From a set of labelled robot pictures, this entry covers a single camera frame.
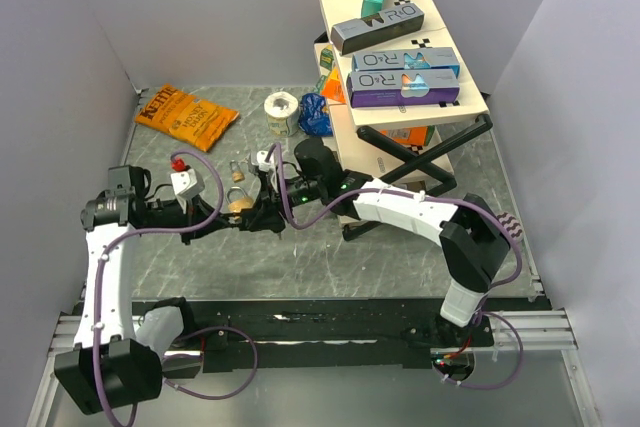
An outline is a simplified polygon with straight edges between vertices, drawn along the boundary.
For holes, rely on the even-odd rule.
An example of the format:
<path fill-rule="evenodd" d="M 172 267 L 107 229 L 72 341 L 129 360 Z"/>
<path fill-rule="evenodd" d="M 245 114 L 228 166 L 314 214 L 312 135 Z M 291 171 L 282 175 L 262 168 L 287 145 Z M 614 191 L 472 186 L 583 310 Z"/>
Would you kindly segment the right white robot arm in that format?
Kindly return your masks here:
<path fill-rule="evenodd" d="M 249 170 L 261 181 L 256 206 L 275 220 L 275 231 L 285 225 L 307 228 L 307 223 L 294 219 L 293 210 L 318 200 L 325 212 L 363 225 L 387 224 L 426 238 L 442 249 L 450 276 L 436 323 L 438 337 L 453 346 L 469 337 L 488 293 L 500 283 L 496 275 L 505 257 L 519 251 L 502 217 L 478 196 L 432 197 L 343 169 L 317 138 L 300 142 L 294 155 L 293 177 L 285 173 L 280 144 L 247 158 Z"/>

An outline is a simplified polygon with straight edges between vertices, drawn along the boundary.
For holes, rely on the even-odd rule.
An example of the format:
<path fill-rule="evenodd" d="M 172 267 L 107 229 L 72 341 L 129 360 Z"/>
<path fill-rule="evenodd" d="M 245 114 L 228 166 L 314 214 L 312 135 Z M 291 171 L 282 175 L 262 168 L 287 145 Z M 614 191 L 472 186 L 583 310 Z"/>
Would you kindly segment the small brass padlock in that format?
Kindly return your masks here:
<path fill-rule="evenodd" d="M 238 161 L 231 160 L 229 162 L 229 168 L 231 171 L 231 178 L 234 183 L 240 183 L 245 180 L 245 175 Z"/>

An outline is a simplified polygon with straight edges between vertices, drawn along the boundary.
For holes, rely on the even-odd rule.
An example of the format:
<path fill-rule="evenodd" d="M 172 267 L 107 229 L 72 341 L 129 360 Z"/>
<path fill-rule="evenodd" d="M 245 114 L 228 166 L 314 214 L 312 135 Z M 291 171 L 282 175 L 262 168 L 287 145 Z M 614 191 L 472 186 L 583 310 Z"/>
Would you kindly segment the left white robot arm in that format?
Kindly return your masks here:
<path fill-rule="evenodd" d="M 81 213 L 89 254 L 84 307 L 72 349 L 56 356 L 54 373 L 85 415 L 157 398 L 166 351 L 196 340 L 198 325 L 183 297 L 154 304 L 140 326 L 133 321 L 131 269 L 139 238 L 178 233 L 190 241 L 213 226 L 220 211 L 203 201 L 204 180 L 194 168 L 176 166 L 170 185 L 174 199 L 152 202 L 149 170 L 112 167 L 106 189 Z"/>

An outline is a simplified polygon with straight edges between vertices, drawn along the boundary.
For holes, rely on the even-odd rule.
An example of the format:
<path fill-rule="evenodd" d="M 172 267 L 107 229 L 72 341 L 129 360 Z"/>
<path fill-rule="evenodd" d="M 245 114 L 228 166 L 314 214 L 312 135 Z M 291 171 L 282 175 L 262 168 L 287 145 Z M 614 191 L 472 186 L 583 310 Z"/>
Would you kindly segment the large brass padlock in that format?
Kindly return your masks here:
<path fill-rule="evenodd" d="M 254 200 L 240 186 L 230 187 L 226 193 L 226 200 L 229 212 L 232 214 L 240 214 L 243 210 L 254 206 Z"/>

